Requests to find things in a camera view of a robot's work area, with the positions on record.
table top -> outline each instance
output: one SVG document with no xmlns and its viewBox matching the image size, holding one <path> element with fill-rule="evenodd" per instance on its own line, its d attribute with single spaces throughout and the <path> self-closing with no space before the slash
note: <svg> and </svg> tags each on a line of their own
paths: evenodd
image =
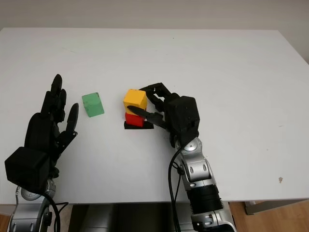
<svg viewBox="0 0 309 232">
<path fill-rule="evenodd" d="M 195 97 L 223 200 L 309 197 L 309 66 L 279 32 L 27 28 L 0 31 L 1 204 L 15 203 L 4 160 L 23 146 L 57 73 L 66 117 L 80 104 L 78 136 L 57 163 L 57 202 L 170 201 L 169 134 L 124 130 L 127 90 L 157 82 Z M 82 95 L 93 92 L 105 113 L 89 118 Z M 187 200 L 182 184 L 178 199 Z"/>
</svg>

robotic arm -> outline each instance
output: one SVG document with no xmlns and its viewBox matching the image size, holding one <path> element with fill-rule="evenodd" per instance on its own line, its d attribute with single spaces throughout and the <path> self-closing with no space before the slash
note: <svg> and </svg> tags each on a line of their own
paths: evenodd
<svg viewBox="0 0 309 232">
<path fill-rule="evenodd" d="M 57 74 L 51 90 L 46 92 L 41 112 L 34 114 L 29 122 L 25 146 L 18 148 L 5 161 L 8 180 L 18 185 L 9 232 L 45 232 L 51 224 L 49 204 L 53 203 L 56 192 L 53 178 L 59 176 L 56 163 L 77 135 L 74 131 L 78 118 L 77 103 L 70 110 L 66 130 L 59 132 L 57 124 L 64 120 L 67 97 L 61 87 L 62 78 Z M 52 206 L 59 231 L 60 217 L 54 203 Z"/>
<path fill-rule="evenodd" d="M 169 164 L 169 190 L 173 208 L 175 230 L 180 231 L 175 200 L 171 188 L 170 172 L 178 159 L 180 174 L 192 208 L 192 224 L 195 231 L 236 232 L 228 207 L 224 207 L 210 165 L 202 153 L 198 139 L 199 115 L 194 98 L 171 93 L 157 83 L 142 88 L 159 113 L 149 113 L 136 106 L 128 106 L 133 113 L 170 132 L 169 141 L 177 152 Z"/>
</svg>

green cube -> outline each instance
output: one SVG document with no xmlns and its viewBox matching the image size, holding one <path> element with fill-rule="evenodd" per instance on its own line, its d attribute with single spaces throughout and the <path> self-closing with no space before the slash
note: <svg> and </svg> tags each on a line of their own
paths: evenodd
<svg viewBox="0 0 309 232">
<path fill-rule="evenodd" d="M 85 110 L 89 117 L 101 115 L 104 113 L 104 109 L 98 93 L 90 93 L 82 96 Z"/>
</svg>

stacked blocks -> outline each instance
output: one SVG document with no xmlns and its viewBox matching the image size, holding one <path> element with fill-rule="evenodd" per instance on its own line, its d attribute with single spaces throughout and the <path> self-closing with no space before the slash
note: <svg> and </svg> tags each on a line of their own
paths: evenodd
<svg viewBox="0 0 309 232">
<path fill-rule="evenodd" d="M 133 105 L 146 110 L 147 97 L 146 92 L 142 90 L 129 89 L 124 98 L 124 106 L 126 109 L 126 123 L 132 126 L 143 127 L 145 119 L 132 113 L 127 106 Z"/>
<path fill-rule="evenodd" d="M 90 93 L 82 96 L 84 108 L 89 117 L 101 115 L 104 109 L 98 93 Z"/>
</svg>

black cable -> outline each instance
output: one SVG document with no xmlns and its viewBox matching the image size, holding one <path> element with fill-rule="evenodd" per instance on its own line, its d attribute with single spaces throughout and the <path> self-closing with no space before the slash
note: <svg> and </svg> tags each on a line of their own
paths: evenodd
<svg viewBox="0 0 309 232">
<path fill-rule="evenodd" d="M 180 225 L 178 221 L 178 216 L 177 216 L 177 211 L 176 211 L 176 202 L 174 201 L 174 194 L 173 194 L 173 188 L 172 188 L 172 180 L 171 180 L 171 171 L 173 164 L 175 164 L 175 159 L 179 155 L 179 153 L 184 149 L 185 145 L 179 148 L 172 159 L 169 162 L 169 171 L 168 171 L 168 180 L 169 180 L 169 194 L 170 194 L 170 200 L 172 204 L 172 211 L 173 211 L 173 220 L 174 220 L 174 226 L 175 226 L 175 231 L 176 232 L 181 232 L 180 230 Z"/>
<path fill-rule="evenodd" d="M 62 205 L 63 206 L 59 209 L 59 213 L 61 213 L 61 211 L 69 204 L 68 202 L 62 202 L 62 203 L 57 203 L 56 205 Z"/>
<path fill-rule="evenodd" d="M 55 222 L 54 222 L 54 232 L 60 232 L 60 214 L 57 208 L 56 203 L 54 202 L 53 198 L 51 198 L 49 195 L 47 195 L 46 193 L 41 194 L 43 197 L 45 197 L 50 205 L 53 207 L 54 212 L 55 212 Z"/>
<path fill-rule="evenodd" d="M 175 201 L 175 202 L 176 202 L 176 199 L 177 199 L 177 194 L 178 194 L 178 190 L 179 190 L 179 185 L 180 185 L 181 176 L 182 176 L 182 175 L 179 174 L 178 184 L 177 184 L 177 188 L 176 188 L 176 194 L 175 194 L 175 198 L 174 198 L 174 201 Z"/>
<path fill-rule="evenodd" d="M 69 203 L 68 202 L 56 203 L 56 205 L 62 205 L 62 204 L 63 204 L 63 206 L 59 209 L 59 214 Z M 57 222 L 55 221 L 54 222 L 54 231 L 56 231 L 56 225 L 57 225 Z"/>
</svg>

